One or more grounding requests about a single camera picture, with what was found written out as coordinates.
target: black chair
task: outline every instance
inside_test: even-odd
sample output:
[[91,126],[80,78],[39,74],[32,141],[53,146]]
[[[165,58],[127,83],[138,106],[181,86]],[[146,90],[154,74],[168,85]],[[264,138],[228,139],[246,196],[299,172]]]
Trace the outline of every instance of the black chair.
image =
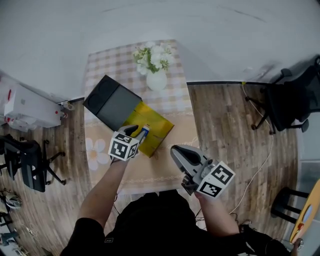
[[9,172],[9,176],[15,180],[15,175],[18,169],[21,168],[20,152],[8,143],[8,141],[15,141],[10,134],[7,134],[4,137],[7,138],[7,142],[0,139],[0,155],[4,154],[5,164],[0,165],[0,174],[2,175],[2,169],[6,168]]
[[[246,101],[252,101],[265,110],[259,124],[251,125],[253,130],[258,129],[270,117],[273,129],[270,131],[271,135],[276,133],[276,129],[283,131],[300,128],[304,133],[309,127],[310,113],[320,112],[320,57],[297,79],[276,84],[290,76],[292,73],[289,69],[282,69],[281,76],[274,83],[260,90],[265,95],[265,103],[245,97]],[[302,124],[292,125],[295,120]]]
[[58,156],[65,156],[64,152],[58,152],[53,157],[47,159],[46,145],[48,140],[43,141],[43,151],[35,140],[17,141],[0,136],[0,140],[10,144],[20,152],[22,179],[26,186],[40,192],[46,191],[46,185],[50,185],[47,181],[47,172],[49,172],[58,182],[66,185],[66,180],[61,180],[55,172],[50,168],[50,163]]

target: flower pattern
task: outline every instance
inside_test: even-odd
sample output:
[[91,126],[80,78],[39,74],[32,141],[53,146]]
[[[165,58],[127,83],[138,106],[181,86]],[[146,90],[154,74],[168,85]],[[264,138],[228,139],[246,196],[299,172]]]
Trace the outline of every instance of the flower pattern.
[[96,171],[99,164],[105,165],[109,162],[109,156],[102,151],[106,147],[106,142],[99,138],[93,143],[91,138],[85,138],[86,157],[88,160],[89,169]]

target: white cable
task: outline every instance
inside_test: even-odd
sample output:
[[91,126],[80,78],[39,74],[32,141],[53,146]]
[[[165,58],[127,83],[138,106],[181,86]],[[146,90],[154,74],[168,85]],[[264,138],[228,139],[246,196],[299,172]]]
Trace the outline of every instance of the white cable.
[[[244,92],[244,95],[245,95],[246,97],[248,97],[247,94],[246,94],[246,91],[245,91],[244,83],[242,84],[242,90],[243,90],[243,92]],[[260,116],[263,117],[263,115],[259,112],[259,110],[256,108],[256,106],[251,102],[251,100],[249,100],[249,101],[250,101],[251,105],[254,107],[254,109],[260,114]],[[266,121],[266,123],[268,124],[268,126],[270,127],[270,129],[272,130],[272,127],[271,127],[270,123],[269,123],[267,120],[265,120],[265,121]],[[270,147],[268,156],[266,157],[266,159],[264,160],[264,162],[262,163],[262,165],[260,166],[260,168],[259,168],[259,169],[255,172],[255,174],[252,176],[249,184],[246,186],[246,188],[245,188],[245,190],[244,190],[244,193],[243,193],[243,195],[242,195],[242,197],[241,197],[240,202],[237,204],[237,206],[236,206],[229,214],[232,214],[232,213],[239,207],[239,205],[241,204],[242,200],[243,200],[244,197],[245,197],[245,194],[246,194],[246,192],[247,192],[247,190],[248,190],[251,182],[254,180],[254,178],[255,178],[255,176],[258,174],[258,172],[260,172],[260,170],[261,170],[262,167],[265,165],[265,163],[268,161],[268,159],[269,159],[269,157],[270,157],[270,155],[271,155],[272,146],[273,146],[273,144],[274,144],[274,136],[273,136],[273,135],[271,135],[271,139],[272,139],[272,141],[271,141],[271,147]]]

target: person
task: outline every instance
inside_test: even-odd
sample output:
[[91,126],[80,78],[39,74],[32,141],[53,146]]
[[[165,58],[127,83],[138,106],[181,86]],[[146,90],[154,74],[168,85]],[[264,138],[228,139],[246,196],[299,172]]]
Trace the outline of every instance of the person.
[[0,233],[0,246],[8,246],[12,242],[10,239],[18,236],[19,234],[16,231],[10,233]]
[[[113,162],[86,196],[61,256],[126,251],[139,254],[205,252],[219,256],[253,252],[255,246],[248,246],[251,241],[246,241],[248,238],[240,232],[238,224],[219,199],[211,201],[196,193],[207,229],[203,230],[197,227],[195,214],[187,200],[176,190],[162,191],[159,196],[147,193],[131,202],[118,215],[113,231],[105,236],[104,227],[127,164],[121,160]],[[276,241],[272,241],[267,245],[268,255],[290,255],[284,246],[280,248],[275,244]]]

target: table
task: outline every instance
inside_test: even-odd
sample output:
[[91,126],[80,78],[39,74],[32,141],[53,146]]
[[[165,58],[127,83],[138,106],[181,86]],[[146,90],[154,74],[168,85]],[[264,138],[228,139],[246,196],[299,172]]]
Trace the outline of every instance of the table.
[[[306,198],[305,204],[301,210],[288,205],[290,195]],[[312,220],[314,219],[318,211],[319,205],[320,205],[320,179],[314,185],[311,193],[295,191],[295,190],[289,189],[288,187],[283,188],[278,193],[278,195],[276,196],[272,204],[271,214],[294,224],[294,228],[290,235],[290,242],[294,243],[298,238],[301,238],[303,234],[310,227]],[[286,209],[296,214],[299,214],[298,219],[284,214],[282,212],[282,209],[283,210]],[[301,223],[303,223],[304,226],[297,233],[297,231],[299,230],[299,224]]]
[[[155,154],[148,158],[140,153],[131,159],[121,181],[118,194],[140,194],[181,188],[184,174],[170,156],[175,144],[199,147],[197,129],[187,83],[175,40],[169,43],[174,50],[175,63],[166,72],[167,86],[160,92],[150,90],[146,77],[136,71],[133,52],[145,42],[119,46],[88,56],[84,89],[87,97],[104,75],[108,75],[135,94],[152,109],[174,124]],[[108,149],[113,131],[87,109],[84,110],[85,145],[91,183],[94,186],[110,166]]]

